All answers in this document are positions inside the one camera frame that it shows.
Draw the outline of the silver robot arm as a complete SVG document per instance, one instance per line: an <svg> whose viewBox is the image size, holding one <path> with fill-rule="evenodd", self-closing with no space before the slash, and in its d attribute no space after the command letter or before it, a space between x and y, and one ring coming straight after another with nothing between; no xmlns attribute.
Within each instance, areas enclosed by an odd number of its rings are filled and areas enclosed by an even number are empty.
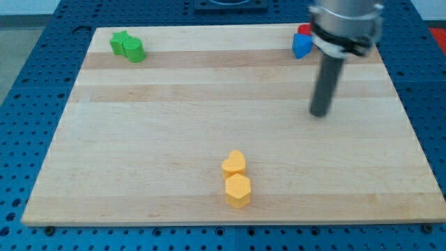
<svg viewBox="0 0 446 251"><path fill-rule="evenodd" d="M315 0L308 7L315 46L338 59L366 56L382 35L383 9L379 0Z"/></svg>

